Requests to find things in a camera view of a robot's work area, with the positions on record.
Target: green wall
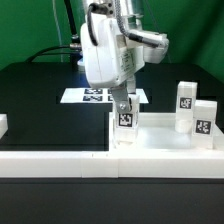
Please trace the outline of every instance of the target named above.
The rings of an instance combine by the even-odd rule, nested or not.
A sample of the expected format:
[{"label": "green wall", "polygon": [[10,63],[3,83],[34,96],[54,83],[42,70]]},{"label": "green wall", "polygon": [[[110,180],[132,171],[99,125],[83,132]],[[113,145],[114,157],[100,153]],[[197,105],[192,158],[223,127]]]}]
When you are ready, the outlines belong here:
[{"label": "green wall", "polygon": [[[71,1],[74,8],[78,7],[77,0]],[[69,44],[64,3],[56,3],[63,44]],[[224,82],[224,1],[149,0],[149,4],[160,31],[170,39],[172,63],[200,65]],[[156,30],[146,5],[144,10],[144,28]],[[0,15],[0,69],[59,44],[51,0],[1,0]],[[60,57],[37,61],[60,61]]]}]

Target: white rectangular block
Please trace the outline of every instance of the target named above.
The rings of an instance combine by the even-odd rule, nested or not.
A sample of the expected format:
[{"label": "white rectangular block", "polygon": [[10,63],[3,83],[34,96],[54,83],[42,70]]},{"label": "white rectangular block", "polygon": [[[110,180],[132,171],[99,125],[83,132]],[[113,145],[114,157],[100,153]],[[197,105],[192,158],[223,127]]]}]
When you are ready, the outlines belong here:
[{"label": "white rectangular block", "polygon": [[131,99],[131,111],[126,114],[119,114],[114,106],[114,142],[134,143],[138,136],[138,117],[139,117],[139,103],[138,95],[129,95]]},{"label": "white rectangular block", "polygon": [[194,117],[200,119],[215,120],[217,113],[217,102],[207,100],[196,100]]},{"label": "white rectangular block", "polygon": [[106,152],[86,153],[82,158],[83,178],[117,178],[118,159]]},{"label": "white rectangular block", "polygon": [[0,152],[1,178],[81,178],[82,153]]},{"label": "white rectangular block", "polygon": [[157,158],[120,160],[119,177],[223,178],[223,159]]},{"label": "white rectangular block", "polygon": [[192,128],[193,147],[213,149],[217,102],[196,100]]},{"label": "white rectangular block", "polygon": [[7,116],[6,114],[0,114],[0,139],[8,130]]},{"label": "white rectangular block", "polygon": [[180,82],[177,90],[176,124],[179,133],[191,133],[194,104],[197,95],[196,82]]}]

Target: screw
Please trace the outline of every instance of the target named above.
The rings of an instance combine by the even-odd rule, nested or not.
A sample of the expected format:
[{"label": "screw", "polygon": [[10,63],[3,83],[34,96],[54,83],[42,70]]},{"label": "screw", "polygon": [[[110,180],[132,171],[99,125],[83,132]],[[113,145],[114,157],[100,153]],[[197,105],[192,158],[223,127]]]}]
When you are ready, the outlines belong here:
[{"label": "screw", "polygon": [[121,110],[125,110],[125,109],[126,109],[126,105],[125,105],[124,103],[121,103],[121,104],[120,104],[120,109],[121,109]]}]

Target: black tabletop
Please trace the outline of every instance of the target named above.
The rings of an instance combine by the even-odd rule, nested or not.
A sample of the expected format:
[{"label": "black tabletop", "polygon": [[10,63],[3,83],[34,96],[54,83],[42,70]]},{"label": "black tabletop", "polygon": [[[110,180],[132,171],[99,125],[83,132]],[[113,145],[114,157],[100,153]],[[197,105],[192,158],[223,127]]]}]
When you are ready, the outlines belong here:
[{"label": "black tabletop", "polygon": [[[149,104],[141,112],[175,112],[179,81],[198,82],[198,99],[218,101],[217,125],[224,128],[224,84],[187,64],[147,64],[137,72]],[[60,104],[66,88],[89,87],[69,63],[15,63],[0,72],[0,114],[9,130],[0,150],[108,150],[111,104]]]},{"label": "black tabletop", "polygon": [[[137,73],[149,104],[142,112],[175,112],[179,81],[197,81],[198,99],[218,101],[224,85],[195,65],[146,65]],[[0,72],[0,113],[9,131],[0,149],[107,150],[111,105],[60,104],[65,88],[87,87],[70,64],[16,63]],[[0,223],[224,222],[224,180],[0,178]]]}]

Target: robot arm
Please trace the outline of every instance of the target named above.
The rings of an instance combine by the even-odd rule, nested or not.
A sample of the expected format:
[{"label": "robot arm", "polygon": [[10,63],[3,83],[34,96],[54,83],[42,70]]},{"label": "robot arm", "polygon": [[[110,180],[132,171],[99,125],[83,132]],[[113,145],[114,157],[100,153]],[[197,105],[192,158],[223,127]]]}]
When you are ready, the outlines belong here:
[{"label": "robot arm", "polygon": [[145,62],[159,63],[169,41],[165,34],[141,30],[133,12],[122,16],[122,7],[128,6],[128,11],[133,0],[88,2],[87,23],[81,29],[87,80],[92,88],[110,88],[118,113],[127,113],[131,110],[128,80],[134,80]]}]

